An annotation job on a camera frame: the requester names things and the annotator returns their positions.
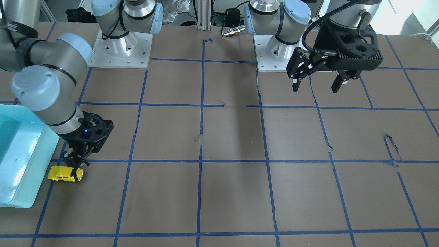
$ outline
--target light blue plastic bin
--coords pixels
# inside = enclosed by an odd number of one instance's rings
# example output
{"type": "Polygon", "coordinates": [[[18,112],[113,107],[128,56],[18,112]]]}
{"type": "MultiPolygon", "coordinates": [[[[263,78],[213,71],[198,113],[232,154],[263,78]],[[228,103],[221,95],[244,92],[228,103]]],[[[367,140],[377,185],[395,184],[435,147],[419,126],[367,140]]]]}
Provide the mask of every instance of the light blue plastic bin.
{"type": "Polygon", "coordinates": [[[0,105],[0,207],[31,207],[59,137],[21,105],[0,105]]]}

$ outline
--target toy car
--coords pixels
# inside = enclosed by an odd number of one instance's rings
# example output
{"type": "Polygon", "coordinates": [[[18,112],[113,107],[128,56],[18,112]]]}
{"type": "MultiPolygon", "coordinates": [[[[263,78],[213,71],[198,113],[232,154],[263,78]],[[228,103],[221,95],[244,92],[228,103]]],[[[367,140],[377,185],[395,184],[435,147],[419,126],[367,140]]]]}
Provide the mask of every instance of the toy car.
{"type": "Polygon", "coordinates": [[[47,178],[52,181],[61,180],[61,181],[69,181],[69,182],[79,182],[84,175],[84,170],[78,168],[76,170],[76,176],[78,177],[78,180],[75,180],[75,177],[72,174],[72,172],[73,172],[72,167],[52,166],[47,178]]]}

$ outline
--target light blue joint cap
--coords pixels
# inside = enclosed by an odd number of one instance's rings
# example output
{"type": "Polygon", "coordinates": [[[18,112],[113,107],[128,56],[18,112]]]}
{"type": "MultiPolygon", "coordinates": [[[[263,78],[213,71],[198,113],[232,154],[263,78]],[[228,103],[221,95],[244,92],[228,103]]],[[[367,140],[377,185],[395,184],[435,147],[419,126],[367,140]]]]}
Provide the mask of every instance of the light blue joint cap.
{"type": "Polygon", "coordinates": [[[60,88],[56,74],[42,65],[25,67],[11,81],[14,95],[34,112],[49,108],[58,98],[60,88]]]}
{"type": "Polygon", "coordinates": [[[103,16],[114,10],[120,1],[121,0],[93,0],[91,1],[91,10],[93,10],[94,16],[103,16]]]}
{"type": "Polygon", "coordinates": [[[163,6],[161,3],[156,3],[154,19],[152,20],[150,34],[157,34],[162,29],[163,22],[163,6]]]}
{"type": "Polygon", "coordinates": [[[248,6],[248,4],[244,6],[244,26],[246,33],[256,35],[255,27],[253,26],[252,15],[250,14],[250,7],[248,6]]]}
{"type": "Polygon", "coordinates": [[[73,48],[75,48],[84,58],[85,63],[88,64],[88,61],[90,61],[92,55],[92,50],[88,42],[85,41],[85,39],[74,33],[65,33],[59,36],[57,40],[63,40],[69,45],[73,46],[73,48]]]}
{"type": "Polygon", "coordinates": [[[311,18],[311,9],[301,0],[286,0],[284,9],[287,14],[300,24],[308,24],[311,18]]]}

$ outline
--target black cloth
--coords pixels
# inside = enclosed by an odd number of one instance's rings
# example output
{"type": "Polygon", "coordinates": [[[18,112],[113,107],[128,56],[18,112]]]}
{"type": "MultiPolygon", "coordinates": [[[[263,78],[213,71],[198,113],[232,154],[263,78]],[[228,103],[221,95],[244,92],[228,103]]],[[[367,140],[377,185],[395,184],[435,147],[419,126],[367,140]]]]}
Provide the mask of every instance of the black cloth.
{"type": "Polygon", "coordinates": [[[96,17],[85,8],[79,7],[77,9],[68,9],[65,11],[68,22],[91,22],[96,23],[96,17]]]}

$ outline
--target white mounting plate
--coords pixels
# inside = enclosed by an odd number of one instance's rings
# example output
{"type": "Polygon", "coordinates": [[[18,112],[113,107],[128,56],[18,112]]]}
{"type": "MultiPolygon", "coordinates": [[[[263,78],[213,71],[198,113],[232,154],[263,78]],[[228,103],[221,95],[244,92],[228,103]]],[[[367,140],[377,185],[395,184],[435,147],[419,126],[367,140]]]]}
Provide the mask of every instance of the white mounting plate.
{"type": "Polygon", "coordinates": [[[262,72],[287,72],[288,62],[272,59],[265,47],[273,35],[255,35],[255,52],[258,61],[258,71],[262,72]]]}
{"type": "Polygon", "coordinates": [[[135,33],[142,46],[139,53],[132,54],[128,57],[115,57],[110,55],[104,46],[104,41],[101,39],[102,31],[96,37],[96,42],[93,46],[93,54],[88,62],[89,67],[98,68],[136,68],[147,69],[149,54],[151,52],[152,34],[149,33],[135,33]]]}

